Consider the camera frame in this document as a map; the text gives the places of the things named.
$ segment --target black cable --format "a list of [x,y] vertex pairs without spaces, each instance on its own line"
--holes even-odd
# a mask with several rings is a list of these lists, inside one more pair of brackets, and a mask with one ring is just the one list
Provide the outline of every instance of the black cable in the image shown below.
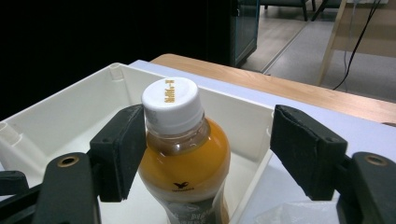
[[373,15],[374,15],[376,9],[378,8],[378,5],[379,5],[380,2],[381,2],[381,0],[379,0],[378,2],[376,2],[376,0],[374,0],[373,5],[372,5],[372,7],[370,9],[369,16],[367,18],[367,22],[364,25],[364,28],[361,31],[361,35],[359,36],[358,42],[356,43],[356,46],[355,46],[355,48],[352,51],[352,55],[349,58],[349,63],[348,63],[348,66],[347,66],[346,74],[344,75],[343,80],[336,87],[333,88],[334,91],[346,81],[347,76],[349,75],[349,68],[350,68],[350,65],[352,64],[352,60],[353,60],[353,57],[355,56],[356,50],[358,49],[358,46],[361,43],[361,39],[363,38],[363,35],[366,32],[367,25],[369,24],[371,18],[373,17]]

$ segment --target wooden table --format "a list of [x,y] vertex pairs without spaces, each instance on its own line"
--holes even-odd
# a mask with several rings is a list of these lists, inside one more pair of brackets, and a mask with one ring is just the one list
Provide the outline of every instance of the wooden table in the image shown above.
[[256,91],[267,92],[309,105],[327,108],[361,119],[381,123],[396,123],[396,104],[385,101],[340,91],[332,91],[174,54],[161,55],[151,62],[202,77],[210,77],[229,82]]

